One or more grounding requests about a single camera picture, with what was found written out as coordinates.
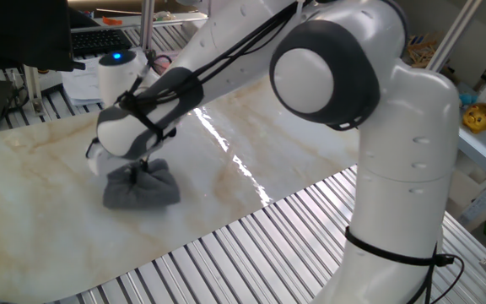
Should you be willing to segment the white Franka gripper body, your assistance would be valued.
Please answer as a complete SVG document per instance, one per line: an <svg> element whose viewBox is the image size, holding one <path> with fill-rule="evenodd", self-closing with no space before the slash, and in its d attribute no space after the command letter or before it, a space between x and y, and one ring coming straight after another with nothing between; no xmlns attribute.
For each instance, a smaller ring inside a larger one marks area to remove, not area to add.
<svg viewBox="0 0 486 304"><path fill-rule="evenodd" d="M125 159L120 156L112 155L105 150L98 138L93 138L86 151L85 157L87 159L89 169L96 176L106 176L122 167L127 167L131 164L138 163L141 159L148 159L147 172L158 173L161 170L170 171L170 169L167 165L161 165L159 160L150 161L149 156L152 156L154 152L161 149L163 146L163 144L158 144L152 149L149 149L143 155L132 157L131 159Z"/></svg>

